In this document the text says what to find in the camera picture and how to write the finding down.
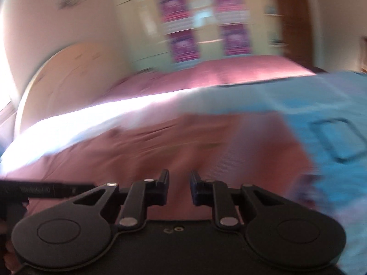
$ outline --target black robotic gripper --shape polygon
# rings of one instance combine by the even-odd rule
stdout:
[[[148,207],[166,204],[168,186],[164,170],[158,180],[107,183],[22,219],[11,236],[23,265],[17,275],[343,274],[336,262],[346,236],[334,219],[193,172],[193,203],[211,207],[212,220],[147,220]]]

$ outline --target metal bolt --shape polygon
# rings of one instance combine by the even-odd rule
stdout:
[[[236,226],[238,224],[238,219],[234,217],[223,217],[219,222],[223,226]]]
[[[177,231],[177,232],[183,232],[184,231],[184,228],[182,226],[176,226],[174,228],[174,230]]]
[[[124,217],[119,221],[120,225],[125,227],[131,227],[138,224],[138,221],[134,217]]]

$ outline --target wooden door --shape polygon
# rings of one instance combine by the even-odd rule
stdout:
[[[312,26],[308,0],[277,0],[283,17],[283,41],[288,44],[284,56],[306,67],[313,68]]]

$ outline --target shelf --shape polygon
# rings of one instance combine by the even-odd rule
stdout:
[[[282,16],[281,14],[264,13],[267,16]]]
[[[287,47],[287,43],[271,44],[270,47]]]

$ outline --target bed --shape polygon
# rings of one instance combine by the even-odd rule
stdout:
[[[14,135],[43,119],[102,102],[212,85],[314,75],[283,57],[238,59],[206,61],[171,73],[150,70],[129,75],[122,70],[111,48],[98,42],[70,45],[47,60],[29,82],[18,108]]]
[[[88,168],[88,171],[96,170],[93,178],[96,183],[108,178],[127,185],[137,179],[133,175],[146,177],[150,171],[147,166],[151,167],[149,176],[154,177],[154,171],[161,166],[145,158],[155,157],[143,158],[148,162],[144,169],[139,164],[129,164],[127,171],[119,172],[122,168],[119,165],[98,169],[97,165],[103,161],[99,162],[96,154],[111,151],[111,145],[120,146],[115,144],[115,139],[121,135],[125,135],[122,141],[136,142],[131,146],[140,144],[145,148],[145,142],[154,142],[157,133],[174,129],[170,136],[165,136],[163,145],[153,145],[148,151],[155,152],[159,147],[160,155],[179,151],[176,157],[185,158],[193,149],[208,152],[210,146],[220,150],[211,157],[215,165],[197,165],[205,179],[221,179],[230,186],[255,183],[336,218],[347,232],[347,247],[339,267],[347,274],[364,274],[367,79],[353,72],[315,75],[299,66],[297,73],[281,74],[282,65],[275,69],[266,67],[258,58],[254,66],[251,58],[242,60],[204,62],[190,71],[171,74],[142,72],[119,81],[106,94],[92,98],[95,106],[44,117],[47,119],[38,116],[33,120],[34,123],[39,120],[34,125],[21,127],[22,134],[2,156],[0,173],[5,179],[80,181],[89,179],[85,169]],[[221,135],[205,136],[205,144],[197,144],[198,140],[203,143],[205,132],[216,133],[219,129]],[[173,133],[190,140],[178,143],[173,140]],[[92,141],[97,141],[99,147],[83,154],[83,161],[88,164],[81,168],[76,159],[72,160],[73,156],[87,150]],[[141,150],[138,153],[127,150],[121,152],[127,156],[123,162],[131,161],[131,154],[135,157],[141,154]],[[254,160],[260,154],[266,156]],[[71,170],[66,169],[65,158],[74,166]],[[176,174],[184,171],[180,168],[182,162],[185,161],[171,161]],[[126,175],[124,181],[116,178],[121,173]],[[251,173],[261,176],[248,177]],[[170,208],[189,201],[187,191],[181,189],[186,182],[183,175],[173,177],[172,189],[183,196],[172,199]],[[31,210],[36,212],[53,204],[35,201]],[[183,206],[182,210],[187,213],[184,216],[194,218],[210,214],[205,208],[196,211],[194,216],[189,214],[189,207]],[[155,209],[152,216],[160,213]],[[177,218],[175,210],[171,209],[169,214]]]

